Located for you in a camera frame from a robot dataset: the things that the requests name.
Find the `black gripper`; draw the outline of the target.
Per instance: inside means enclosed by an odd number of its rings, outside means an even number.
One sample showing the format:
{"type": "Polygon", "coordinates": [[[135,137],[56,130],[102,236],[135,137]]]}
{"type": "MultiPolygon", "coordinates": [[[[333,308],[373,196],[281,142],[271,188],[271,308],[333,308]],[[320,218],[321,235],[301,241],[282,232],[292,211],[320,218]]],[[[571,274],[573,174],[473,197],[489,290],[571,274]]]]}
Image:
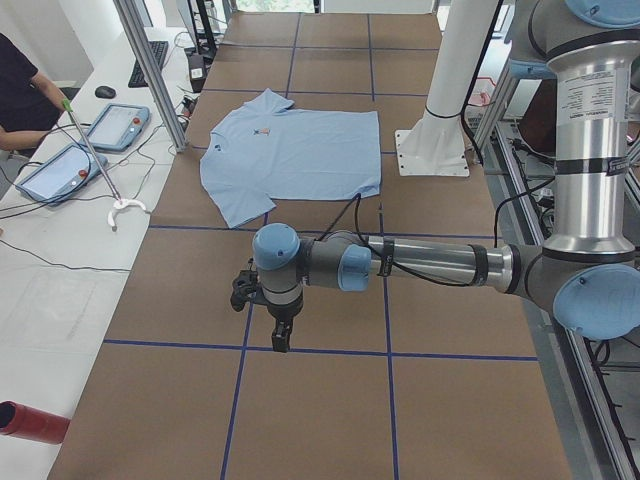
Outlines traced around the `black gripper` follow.
{"type": "Polygon", "coordinates": [[[271,334],[272,348],[275,352],[287,353],[290,349],[294,318],[301,312],[302,302],[294,301],[286,305],[269,304],[267,310],[275,319],[271,334]]]}

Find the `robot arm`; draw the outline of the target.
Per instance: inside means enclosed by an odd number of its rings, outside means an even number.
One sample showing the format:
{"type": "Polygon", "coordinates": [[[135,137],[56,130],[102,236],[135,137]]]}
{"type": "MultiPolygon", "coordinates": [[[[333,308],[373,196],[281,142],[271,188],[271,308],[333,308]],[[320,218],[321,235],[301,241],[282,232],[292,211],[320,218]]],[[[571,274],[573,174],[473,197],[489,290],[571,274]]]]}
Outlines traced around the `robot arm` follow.
{"type": "Polygon", "coordinates": [[[639,273],[623,234],[635,1],[520,1],[513,64],[545,64],[557,79],[552,235],[541,246],[485,248],[336,232],[317,239],[274,223],[253,239],[231,303],[267,308],[272,347],[285,352],[305,286],[363,291],[372,277],[411,276],[449,287],[490,286],[528,299],[591,340],[639,324],[639,273]]]}

